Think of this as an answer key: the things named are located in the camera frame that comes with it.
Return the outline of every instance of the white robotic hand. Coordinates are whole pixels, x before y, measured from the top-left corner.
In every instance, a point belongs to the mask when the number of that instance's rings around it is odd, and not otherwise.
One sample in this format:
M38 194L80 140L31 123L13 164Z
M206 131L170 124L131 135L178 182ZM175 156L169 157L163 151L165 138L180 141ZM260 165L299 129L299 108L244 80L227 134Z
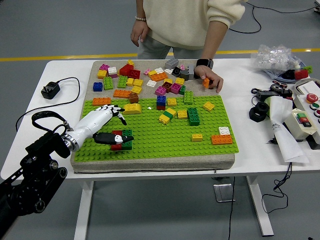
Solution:
M117 105L104 105L98 107L96 110L89 112L83 119L81 119L73 130L67 131L63 136L63 140L68 148L75 152L82 147L87 138L97 137L97 131L107 124L112 117L118 117L122 124L127 125L124 116L120 113L123 111L125 110ZM106 136L107 139L98 139L96 142L112 145L130 141L122 139L123 137L120 135L114 135L111 133L105 133L104 137Z

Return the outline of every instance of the gray floor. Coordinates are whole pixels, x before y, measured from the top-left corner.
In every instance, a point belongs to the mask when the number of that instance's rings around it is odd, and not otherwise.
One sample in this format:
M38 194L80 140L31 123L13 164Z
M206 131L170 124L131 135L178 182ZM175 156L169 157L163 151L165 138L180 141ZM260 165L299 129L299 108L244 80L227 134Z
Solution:
M130 41L133 0L4 0L0 1L0 58L136 53ZM313 7L313 0L250 0L260 7L293 12ZM258 29L252 7L246 6L233 29ZM256 50L260 44L292 49L320 47L320 14L312 10L281 14L254 10L262 24L255 34L228 31L219 50ZM311 77L320 79L320 54L295 54L312 65ZM249 58L249 54L216 58ZM0 168L15 137L15 122L25 112L48 60L0 61ZM262 176L262 193L271 193L274 179ZM220 182L230 183L232 179ZM230 203L217 203L211 178L153 179L97 182L87 233L95 239L228 239ZM320 239L319 174L293 174L282 190L289 207L269 215L273 240ZM42 214L21 217L6 239L73 239L81 188L65 182ZM231 239L262 239L244 177L235 179ZM284 199L265 199L271 210Z

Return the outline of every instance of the human hand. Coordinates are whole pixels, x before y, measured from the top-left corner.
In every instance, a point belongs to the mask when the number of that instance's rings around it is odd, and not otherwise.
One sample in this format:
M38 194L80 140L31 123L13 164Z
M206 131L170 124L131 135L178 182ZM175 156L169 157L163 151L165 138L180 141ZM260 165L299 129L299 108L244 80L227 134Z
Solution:
M204 80L205 78L208 78L209 80L213 81L213 83L209 85L209 88L213 89L214 87L216 87L215 92L217 94L220 93L222 86L224 84L224 80L222 77L215 74L210 67L202 66L202 65L197 66L194 69L194 73L198 75L202 80Z
M138 40L140 38L140 42L143 43L146 38L147 33L149 32L149 27L146 21L136 20L133 24L131 31L131 41L134 45L139 47Z

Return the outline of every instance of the yellow floor line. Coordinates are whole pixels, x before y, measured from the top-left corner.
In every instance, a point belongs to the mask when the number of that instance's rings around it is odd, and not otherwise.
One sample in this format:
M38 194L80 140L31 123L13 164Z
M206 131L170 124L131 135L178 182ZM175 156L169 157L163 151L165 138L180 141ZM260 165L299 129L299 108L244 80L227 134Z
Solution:
M310 53L320 52L320 48L296 48L291 50L293 53ZM257 53L257 50L228 50L217 51L217 55L221 54L252 54ZM17 61L41 61L41 60L67 60L67 59L111 59L111 58L134 58L136 53L121 53L121 54L99 54L99 55L67 55L67 56L28 56L28 57L3 57L0 62L17 62Z

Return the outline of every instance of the white paper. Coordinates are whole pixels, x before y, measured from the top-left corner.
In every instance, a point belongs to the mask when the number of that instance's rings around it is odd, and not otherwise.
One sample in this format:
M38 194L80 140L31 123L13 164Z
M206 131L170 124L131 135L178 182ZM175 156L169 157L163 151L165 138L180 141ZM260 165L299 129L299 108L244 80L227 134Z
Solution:
M270 120L274 136L285 162L309 163L309 159L283 122L291 114L292 101L280 96L270 97Z

